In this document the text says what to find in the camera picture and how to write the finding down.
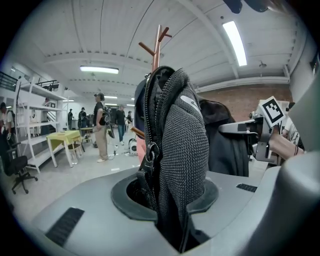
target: ceiling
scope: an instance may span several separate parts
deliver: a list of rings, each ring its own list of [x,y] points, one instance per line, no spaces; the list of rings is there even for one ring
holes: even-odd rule
[[[297,42],[298,22],[274,11],[259,13],[243,1],[234,14],[222,0],[47,0],[29,16],[11,51],[76,94],[128,99],[151,71],[159,24],[172,38],[161,43],[160,65],[184,68],[196,88],[251,77],[284,75]],[[238,66],[222,24],[234,21],[247,66]],[[119,74],[80,71],[113,67]]]

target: khaki pants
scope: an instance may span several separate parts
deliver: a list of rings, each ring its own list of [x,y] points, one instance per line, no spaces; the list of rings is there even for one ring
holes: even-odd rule
[[[94,133],[96,145],[99,149],[100,158],[108,159],[108,141],[107,141],[107,127],[102,126],[100,130]]]

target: fluorescent light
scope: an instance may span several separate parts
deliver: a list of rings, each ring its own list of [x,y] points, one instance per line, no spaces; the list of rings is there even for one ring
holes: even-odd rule
[[[231,44],[233,46],[236,58],[238,60],[239,67],[247,65],[247,58],[244,49],[244,45],[241,40],[238,28],[234,21],[230,21],[222,25],[225,32],[227,33]]]
[[[118,74],[119,69],[113,67],[101,67],[101,66],[80,66],[81,71],[83,72],[103,72],[103,73],[111,73]]]

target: floor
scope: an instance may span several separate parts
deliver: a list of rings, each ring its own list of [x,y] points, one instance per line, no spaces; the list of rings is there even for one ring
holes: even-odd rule
[[[7,177],[4,173],[0,174],[0,182],[6,197],[14,206],[14,213],[18,219],[24,222],[30,222],[46,206],[50,205],[56,199],[64,195],[75,186],[87,180],[125,171],[132,167],[140,165],[138,156],[127,154],[129,139],[134,138],[133,133],[126,133],[124,136],[124,146],[120,145],[118,131],[115,131],[114,144],[118,145],[116,156],[113,160],[98,163],[99,151],[94,148],[92,143],[84,143],[85,153],[79,159],[78,164],[70,168],[66,154],[62,150],[56,155],[58,167],[54,167],[51,160],[48,160],[40,167],[40,174],[36,170],[29,169],[34,179],[26,180],[25,186],[29,191],[25,194],[21,185],[16,188],[16,194],[11,191],[14,177]],[[109,158],[112,159],[113,145],[108,140]],[[249,162],[249,176],[261,179],[267,168],[267,163],[253,160]]]

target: brick wall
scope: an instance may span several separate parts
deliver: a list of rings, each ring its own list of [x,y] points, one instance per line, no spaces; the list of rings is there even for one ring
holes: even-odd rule
[[[274,96],[278,101],[292,101],[289,85],[283,84],[235,86],[201,92],[199,95],[227,106],[236,122],[248,120],[249,113],[257,109],[259,100]]]

